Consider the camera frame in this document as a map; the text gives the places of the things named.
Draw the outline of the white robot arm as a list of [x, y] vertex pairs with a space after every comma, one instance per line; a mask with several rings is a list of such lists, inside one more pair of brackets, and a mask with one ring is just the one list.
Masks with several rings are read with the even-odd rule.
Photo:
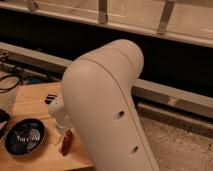
[[160, 171], [131, 95], [143, 66], [136, 43], [112, 41], [71, 62], [48, 107], [77, 131], [96, 171]]

